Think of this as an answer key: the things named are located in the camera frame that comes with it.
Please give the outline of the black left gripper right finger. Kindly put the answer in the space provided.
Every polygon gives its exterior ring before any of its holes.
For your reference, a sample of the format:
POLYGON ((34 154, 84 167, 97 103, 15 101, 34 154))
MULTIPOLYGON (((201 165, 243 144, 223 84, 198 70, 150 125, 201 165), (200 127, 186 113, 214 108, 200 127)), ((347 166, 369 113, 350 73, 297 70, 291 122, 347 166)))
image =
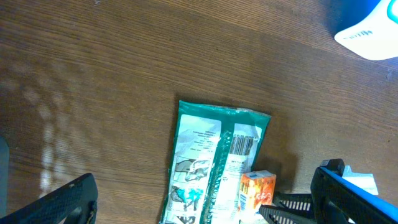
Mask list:
POLYGON ((394 223, 397 207, 343 178, 342 159, 323 160, 316 168, 310 191, 317 223, 394 223))

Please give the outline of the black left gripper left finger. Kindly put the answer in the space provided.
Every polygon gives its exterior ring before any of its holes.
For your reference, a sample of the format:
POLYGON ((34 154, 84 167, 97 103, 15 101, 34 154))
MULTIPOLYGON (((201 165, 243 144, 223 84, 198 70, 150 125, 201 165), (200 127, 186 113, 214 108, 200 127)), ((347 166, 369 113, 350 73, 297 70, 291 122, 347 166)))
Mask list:
POLYGON ((31 204, 1 218, 1 224, 95 224, 98 188, 86 173, 31 204))

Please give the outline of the small orange box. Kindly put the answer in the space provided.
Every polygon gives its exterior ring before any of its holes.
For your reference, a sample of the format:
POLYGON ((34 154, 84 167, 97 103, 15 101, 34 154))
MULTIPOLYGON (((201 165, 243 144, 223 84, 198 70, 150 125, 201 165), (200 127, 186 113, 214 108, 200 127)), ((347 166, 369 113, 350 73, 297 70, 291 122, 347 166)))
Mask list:
POLYGON ((240 221, 254 221, 262 205, 272 205, 276 177, 267 170, 242 175, 238 200, 240 221))

